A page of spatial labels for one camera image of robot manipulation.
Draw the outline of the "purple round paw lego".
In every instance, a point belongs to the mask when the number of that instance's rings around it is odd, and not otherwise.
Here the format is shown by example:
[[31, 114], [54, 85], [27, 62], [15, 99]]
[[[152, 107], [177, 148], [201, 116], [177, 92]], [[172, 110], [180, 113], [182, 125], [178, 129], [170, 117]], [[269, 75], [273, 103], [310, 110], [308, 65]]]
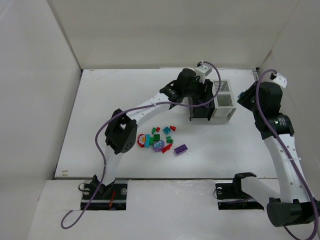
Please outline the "purple round paw lego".
[[153, 143], [152, 149], [154, 152], [161, 152], [165, 147], [165, 142], [163, 140], [159, 140]]

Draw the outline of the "red flower lego brick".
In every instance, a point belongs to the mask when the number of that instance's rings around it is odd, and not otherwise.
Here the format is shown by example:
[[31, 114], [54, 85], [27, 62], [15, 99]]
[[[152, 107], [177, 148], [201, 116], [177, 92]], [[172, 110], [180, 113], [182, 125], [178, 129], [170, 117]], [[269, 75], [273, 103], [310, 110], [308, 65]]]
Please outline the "red flower lego brick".
[[144, 148], [145, 147], [145, 144], [146, 144], [146, 135], [145, 134], [140, 134], [138, 135], [137, 137], [137, 145], [140, 147], [140, 148]]

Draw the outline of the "long teal lego brick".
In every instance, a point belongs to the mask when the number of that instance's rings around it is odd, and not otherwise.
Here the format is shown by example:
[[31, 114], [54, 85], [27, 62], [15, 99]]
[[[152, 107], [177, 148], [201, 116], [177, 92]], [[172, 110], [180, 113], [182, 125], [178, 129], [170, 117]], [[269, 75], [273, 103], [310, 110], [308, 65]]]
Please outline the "long teal lego brick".
[[146, 138], [145, 138], [145, 145], [144, 146], [146, 148], [149, 148], [153, 145], [153, 142], [154, 142], [154, 138], [150, 134], [147, 134]]

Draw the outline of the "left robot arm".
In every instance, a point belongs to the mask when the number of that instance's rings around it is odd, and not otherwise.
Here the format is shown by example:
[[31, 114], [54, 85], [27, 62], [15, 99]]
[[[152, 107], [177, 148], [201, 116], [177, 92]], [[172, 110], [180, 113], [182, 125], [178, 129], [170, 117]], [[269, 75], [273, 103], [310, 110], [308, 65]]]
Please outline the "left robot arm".
[[115, 173], [123, 154], [136, 143], [138, 127], [156, 115], [169, 111], [175, 106], [183, 106], [184, 98], [192, 98], [188, 108], [210, 110], [218, 92], [213, 89], [213, 82], [207, 77], [213, 66], [199, 64], [195, 69], [184, 68], [177, 78], [143, 104], [128, 109], [117, 109], [101, 129], [105, 131], [106, 151], [102, 151], [103, 169], [95, 174], [92, 184], [101, 194], [111, 190]]

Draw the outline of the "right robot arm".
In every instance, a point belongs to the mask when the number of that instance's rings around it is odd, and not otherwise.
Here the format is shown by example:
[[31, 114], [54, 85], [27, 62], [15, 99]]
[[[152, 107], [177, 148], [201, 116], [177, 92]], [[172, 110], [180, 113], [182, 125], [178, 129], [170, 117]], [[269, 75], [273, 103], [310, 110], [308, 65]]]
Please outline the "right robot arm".
[[280, 191], [264, 185], [252, 173], [243, 176], [240, 187], [264, 207], [273, 226], [314, 223], [317, 228], [320, 203], [304, 177], [292, 122], [280, 112], [282, 96], [278, 84], [256, 81], [238, 97], [237, 102], [253, 114], [255, 126], [272, 158]]

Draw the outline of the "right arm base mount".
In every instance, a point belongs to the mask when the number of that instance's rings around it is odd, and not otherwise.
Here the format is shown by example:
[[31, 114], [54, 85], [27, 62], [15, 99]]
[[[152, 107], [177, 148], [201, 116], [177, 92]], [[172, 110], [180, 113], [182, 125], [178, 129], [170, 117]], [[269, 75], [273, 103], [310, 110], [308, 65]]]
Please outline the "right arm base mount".
[[218, 210], [264, 210], [252, 196], [242, 190], [241, 180], [257, 177], [252, 172], [237, 173], [231, 182], [216, 182], [213, 197], [217, 200]]

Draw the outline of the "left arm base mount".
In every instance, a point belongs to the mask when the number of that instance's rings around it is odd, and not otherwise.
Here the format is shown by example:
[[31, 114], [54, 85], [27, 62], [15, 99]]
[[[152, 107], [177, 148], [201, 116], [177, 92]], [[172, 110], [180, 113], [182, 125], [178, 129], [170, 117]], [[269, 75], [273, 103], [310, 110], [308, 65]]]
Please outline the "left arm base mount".
[[[95, 192], [95, 187], [91, 182], [83, 182], [79, 184], [78, 190], [82, 193], [80, 201], [80, 209], [84, 210], [87, 203]], [[128, 181], [116, 180], [111, 186], [108, 194], [103, 196], [97, 193], [90, 205], [88, 211], [125, 211], [127, 208]]]

